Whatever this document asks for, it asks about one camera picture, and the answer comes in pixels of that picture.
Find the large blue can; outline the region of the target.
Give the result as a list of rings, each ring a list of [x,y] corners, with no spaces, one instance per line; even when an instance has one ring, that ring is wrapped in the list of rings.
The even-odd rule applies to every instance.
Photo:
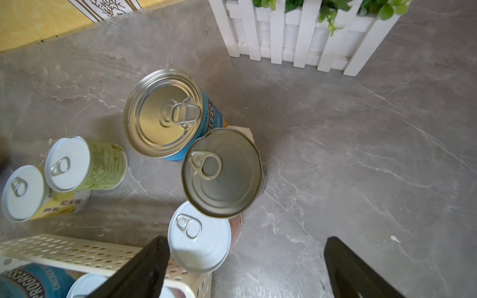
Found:
[[[2,298],[65,298],[83,273],[30,263],[1,273]]]
[[[135,86],[124,109],[124,130],[139,153],[182,162],[191,144],[229,123],[186,72],[162,69]]]

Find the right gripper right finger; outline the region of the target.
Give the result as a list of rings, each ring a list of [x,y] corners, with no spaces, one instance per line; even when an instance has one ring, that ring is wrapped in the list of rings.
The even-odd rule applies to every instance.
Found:
[[[403,298],[338,237],[329,237],[324,259],[336,298]]]

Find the dark red label can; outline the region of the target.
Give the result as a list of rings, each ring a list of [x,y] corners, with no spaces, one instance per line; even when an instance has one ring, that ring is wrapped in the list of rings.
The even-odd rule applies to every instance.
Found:
[[[181,169],[186,197],[203,214],[232,218],[267,187],[266,164],[249,128],[212,129],[189,147]]]

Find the small orange can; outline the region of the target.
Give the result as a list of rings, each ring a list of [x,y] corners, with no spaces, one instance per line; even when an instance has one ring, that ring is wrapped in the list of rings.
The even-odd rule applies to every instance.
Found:
[[[67,294],[67,298],[85,298],[97,290],[107,280],[107,276],[100,274],[85,274],[73,283]]]

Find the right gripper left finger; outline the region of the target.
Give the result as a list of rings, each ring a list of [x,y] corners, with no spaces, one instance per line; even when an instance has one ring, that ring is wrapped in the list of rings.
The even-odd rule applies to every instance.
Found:
[[[166,237],[158,236],[113,274],[90,298],[158,298],[170,261]]]

